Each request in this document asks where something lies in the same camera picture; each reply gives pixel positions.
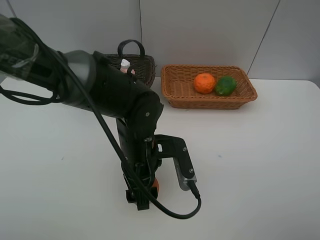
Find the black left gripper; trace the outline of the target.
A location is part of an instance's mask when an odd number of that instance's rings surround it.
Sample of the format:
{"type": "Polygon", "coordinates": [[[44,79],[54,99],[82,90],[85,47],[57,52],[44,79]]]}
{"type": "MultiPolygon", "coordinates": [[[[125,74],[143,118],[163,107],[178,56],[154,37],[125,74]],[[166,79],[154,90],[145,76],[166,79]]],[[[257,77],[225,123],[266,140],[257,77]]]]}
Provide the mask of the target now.
{"type": "MultiPolygon", "coordinates": [[[[139,132],[127,126],[122,119],[116,120],[117,133],[119,137],[120,148],[126,157],[128,165],[137,174],[144,184],[144,188],[155,199],[158,198],[158,187],[152,186],[155,180],[155,172],[161,161],[155,157],[155,136],[140,136],[139,132]]],[[[147,195],[139,188],[128,187],[126,200],[129,204],[135,204],[138,211],[148,210],[150,200],[147,195]]]]}

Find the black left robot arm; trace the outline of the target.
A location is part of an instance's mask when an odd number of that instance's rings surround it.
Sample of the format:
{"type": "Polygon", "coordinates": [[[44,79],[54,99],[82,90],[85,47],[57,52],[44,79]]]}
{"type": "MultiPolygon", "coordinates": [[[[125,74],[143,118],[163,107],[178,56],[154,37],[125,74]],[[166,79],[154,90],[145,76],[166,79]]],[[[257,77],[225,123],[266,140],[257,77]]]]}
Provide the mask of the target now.
{"type": "Polygon", "coordinates": [[[45,88],[51,97],[7,90],[14,102],[62,103],[95,114],[121,161],[126,198],[138,210],[157,204],[155,130],[163,111],[159,96],[131,73],[115,68],[102,53],[63,53],[48,47],[21,19],[0,18],[0,71],[45,88]]]}

